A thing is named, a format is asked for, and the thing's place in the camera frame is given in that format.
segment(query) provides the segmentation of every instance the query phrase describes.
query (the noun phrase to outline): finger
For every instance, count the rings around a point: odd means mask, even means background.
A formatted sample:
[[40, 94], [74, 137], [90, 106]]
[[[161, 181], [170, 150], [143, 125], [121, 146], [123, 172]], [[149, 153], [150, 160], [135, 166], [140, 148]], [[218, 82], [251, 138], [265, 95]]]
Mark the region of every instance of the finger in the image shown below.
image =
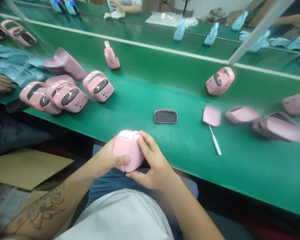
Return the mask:
[[130, 157], [129, 155], [122, 155], [122, 156], [115, 156], [110, 159], [109, 161], [109, 167], [120, 167], [124, 166], [130, 163]]
[[144, 131], [139, 131], [139, 134], [143, 139], [146, 141], [146, 143], [149, 145], [149, 148], [154, 153], [161, 153], [156, 141], [151, 137], [149, 133], [146, 133]]
[[126, 176], [129, 178], [132, 178], [137, 183], [140, 183], [142, 186], [146, 188], [151, 188], [151, 181], [149, 176], [146, 174], [139, 172], [139, 171], [133, 171], [131, 173], [126, 173]]

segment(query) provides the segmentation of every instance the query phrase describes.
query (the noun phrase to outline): white tool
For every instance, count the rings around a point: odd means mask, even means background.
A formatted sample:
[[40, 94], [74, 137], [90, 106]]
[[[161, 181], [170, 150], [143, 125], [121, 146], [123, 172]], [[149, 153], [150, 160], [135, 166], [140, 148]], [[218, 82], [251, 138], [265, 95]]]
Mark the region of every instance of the white tool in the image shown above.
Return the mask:
[[216, 137], [213, 135], [213, 132], [212, 132], [212, 129], [211, 129], [210, 125], [209, 125], [209, 128], [210, 128], [210, 131], [211, 131], [211, 134], [212, 134], [212, 140], [213, 140], [214, 146], [216, 147], [216, 150], [217, 150], [217, 154], [218, 154], [219, 156], [221, 156], [222, 154], [221, 154], [221, 151], [220, 151], [220, 148], [219, 148], [217, 139], [216, 139]]

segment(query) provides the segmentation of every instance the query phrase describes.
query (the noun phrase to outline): forearm tattoo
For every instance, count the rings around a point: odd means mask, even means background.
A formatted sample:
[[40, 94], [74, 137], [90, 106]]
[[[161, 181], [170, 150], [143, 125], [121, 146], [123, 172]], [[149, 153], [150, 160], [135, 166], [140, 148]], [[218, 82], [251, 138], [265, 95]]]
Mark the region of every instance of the forearm tattoo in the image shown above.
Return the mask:
[[17, 220], [17, 230], [14, 234], [18, 232], [28, 219], [35, 229], [41, 230], [42, 222], [44, 220], [52, 219], [54, 215], [63, 212], [65, 208], [60, 207], [60, 204], [62, 204], [64, 200], [61, 196], [61, 189], [65, 190], [65, 182], [61, 183], [59, 186], [27, 207], [27, 209], [25, 209], [27, 212], [26, 216], [20, 217], [20, 219]]

